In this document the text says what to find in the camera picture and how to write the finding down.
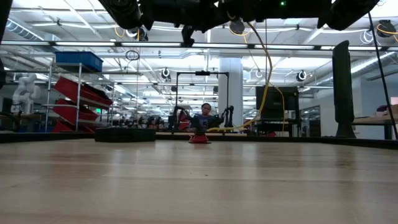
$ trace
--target desk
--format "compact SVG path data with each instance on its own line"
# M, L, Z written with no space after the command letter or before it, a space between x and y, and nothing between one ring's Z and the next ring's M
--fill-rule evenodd
M282 125L287 126L289 130L289 137L293 137L293 125L297 125L297 133L300 132L300 124L301 119L285 119L285 123L282 124L283 119L275 119L275 118L262 118L258 122L256 122L255 127L257 127L257 133L260 131L282 131Z
M356 126L384 126L384 139L392 139L392 123L389 115L367 118L355 118L352 125Z

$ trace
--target person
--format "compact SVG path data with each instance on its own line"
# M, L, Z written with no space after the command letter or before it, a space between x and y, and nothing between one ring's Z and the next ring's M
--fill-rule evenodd
M215 118L214 116L212 116L210 114L210 112L211 112L210 104L204 103L201 106L201 114L196 114L194 116L194 118L197 118L199 120L200 125L202 125L204 129L208 129L209 128L209 124ZM191 123L190 127L191 127L192 131L195 130L195 127L193 127L192 123Z

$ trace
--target ceiling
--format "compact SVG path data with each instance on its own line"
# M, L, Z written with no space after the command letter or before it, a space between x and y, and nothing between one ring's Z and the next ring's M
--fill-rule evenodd
M80 17L71 11L71 7L76 10ZM379 3L372 10L374 21L389 19L392 24L398 24L398 1L385 0ZM31 32L44 37L45 40L62 41L118 41L131 42L132 37L127 36L121 28L116 28L111 16L104 10L97 0L14 0L10 19L18 22ZM280 45L337 45L344 40L349 40L351 46L372 46L364 39L371 39L366 34L369 29L369 19L364 17L355 22L351 27L344 31L335 31L329 28L316 30L317 19L283 20L269 19L266 22L254 24L259 31L263 41L267 44ZM181 29L173 28L172 24L156 22L152 30L147 32L150 42L182 42ZM244 38L232 34L228 25L225 27L215 27L205 34L195 32L192 36L195 42L208 43L232 43L243 44ZM255 34L247 28L247 42L259 44ZM25 40L20 35L7 30L4 40ZM398 46L393 38L377 37L381 46ZM103 60L103 74L105 78L122 83L121 93L115 97L120 98L120 105L127 106L129 109L121 107L124 111L135 109L136 105L151 108L157 114L166 115L172 109L174 100L169 95L171 86L158 85L136 85L132 83L163 83L161 73L164 68L170 70L171 82L175 83L176 72L194 72L197 70L218 71L220 57L240 57L244 72L244 95L247 101L244 102L244 111L249 112L255 108L254 88L250 85L264 84L265 80L260 73L256 73L257 68L265 72L269 65L261 49L251 50L254 55L251 58L246 49L184 49L184 48L141 48L141 59L139 61L128 61L125 58L126 51L132 50L130 47L62 47L59 50L87 50L93 51ZM25 58L18 57L13 52L19 52L26 57L30 57L41 64L37 64ZM295 74L302 70L311 75L311 79L322 78L331 72L331 52L330 51L311 51L311 50L270 50L274 71L272 72L271 82L274 85L303 85L295 79ZM53 53L38 47L29 46L2 46L0 56L5 59L6 66L10 69L34 69L45 68L50 65ZM352 61L366 60L374 57L373 51L352 52ZM141 72L142 75L130 75L126 72ZM196 84L217 84L215 75L208 78L196 77L194 75L184 75L180 77L180 83ZM129 100L127 93L137 95L142 100L135 102ZM183 103L193 106L194 112L199 110L199 106L205 101L214 101L213 106L217 107L216 96L204 96L213 94L213 86L185 86L178 90L182 96Z

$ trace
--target white pillar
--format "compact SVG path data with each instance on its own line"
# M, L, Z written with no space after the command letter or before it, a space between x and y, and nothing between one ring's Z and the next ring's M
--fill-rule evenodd
M240 58L220 58L219 72L229 72L229 100L227 105L227 77L218 75L218 111L234 106L233 124L243 124L243 66Z

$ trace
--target black monitor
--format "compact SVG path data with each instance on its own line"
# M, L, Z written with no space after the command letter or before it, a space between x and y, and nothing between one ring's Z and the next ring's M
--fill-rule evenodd
M295 111L299 105L297 87L278 87L283 93L285 100L285 111ZM264 96L264 86L256 87L256 109L259 110ZM261 118L283 118L282 95L273 86L268 87L266 103L261 111Z

